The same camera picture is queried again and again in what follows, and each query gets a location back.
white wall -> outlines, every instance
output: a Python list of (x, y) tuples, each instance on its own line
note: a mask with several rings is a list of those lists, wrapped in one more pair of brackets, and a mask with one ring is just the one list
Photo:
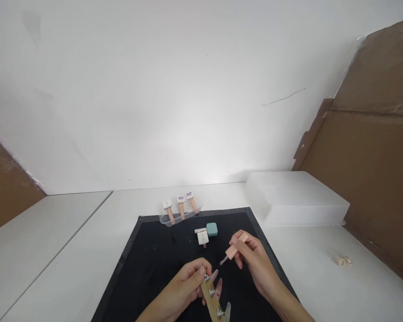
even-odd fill
[(2, 0), (0, 141), (48, 194), (287, 170), (357, 38), (400, 20), (403, 0)]

wooden stick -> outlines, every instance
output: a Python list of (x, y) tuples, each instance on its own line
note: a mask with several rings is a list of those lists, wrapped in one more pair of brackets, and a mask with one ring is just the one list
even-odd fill
[(179, 204), (179, 209), (180, 209), (180, 216), (182, 217), (182, 220), (185, 220), (185, 212), (184, 212), (184, 204), (183, 203)]
[(190, 200), (191, 206), (193, 207), (193, 210), (196, 212), (196, 214), (198, 214), (197, 212), (197, 207), (196, 207), (196, 203), (194, 202), (194, 199), (191, 198)]
[(209, 279), (207, 282), (205, 282), (205, 280), (203, 280), (203, 282), (201, 283), (201, 291), (203, 292), (203, 296), (205, 297), (206, 305), (207, 305), (207, 308), (209, 309), (210, 318), (212, 319), (212, 322), (223, 322), (224, 318), (218, 319), (218, 317), (216, 315), (216, 310), (218, 308), (221, 309), (221, 306), (219, 305), (219, 300), (215, 293), (213, 294), (212, 297), (210, 297), (210, 294), (209, 294), (210, 288), (213, 288), (215, 290), (215, 287), (212, 284), (211, 279)]
[(171, 208), (167, 208), (167, 213), (169, 214), (171, 224), (174, 225), (175, 224), (175, 218), (173, 217), (173, 213), (171, 211)]

wrist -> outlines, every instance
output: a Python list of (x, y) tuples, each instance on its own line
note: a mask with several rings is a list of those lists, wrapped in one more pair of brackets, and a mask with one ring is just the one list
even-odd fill
[(142, 312), (136, 322), (145, 322), (145, 321), (161, 321), (161, 308), (157, 306), (157, 299), (155, 298)]

plastic tray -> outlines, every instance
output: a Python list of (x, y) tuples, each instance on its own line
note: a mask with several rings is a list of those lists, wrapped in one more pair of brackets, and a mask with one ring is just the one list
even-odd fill
[[(194, 197), (194, 202), (196, 203), (196, 210), (193, 210), (193, 208), (191, 207), (191, 203), (189, 200), (185, 200), (184, 202), (184, 217), (185, 219), (182, 219), (182, 216), (180, 215), (180, 210), (179, 210), (179, 206), (176, 204), (176, 202), (173, 204), (173, 206), (171, 207), (171, 211), (173, 213), (173, 218), (175, 220), (175, 225), (182, 222), (182, 220), (186, 220), (188, 218), (191, 218), (192, 216), (198, 214), (200, 212), (200, 210), (203, 207), (202, 202), (200, 201), (199, 198)], [(162, 223), (163, 225), (166, 225), (167, 227), (172, 227), (174, 224), (171, 222), (169, 215), (167, 214), (167, 210), (163, 209), (162, 207), (162, 203), (161, 205), (161, 212), (162, 214), (159, 215), (160, 217), (160, 223)]]

white storage container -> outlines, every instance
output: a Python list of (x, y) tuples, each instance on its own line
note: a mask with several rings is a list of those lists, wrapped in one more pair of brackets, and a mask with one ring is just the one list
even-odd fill
[(246, 182), (252, 210), (271, 226), (343, 225), (349, 202), (304, 171), (255, 172)]

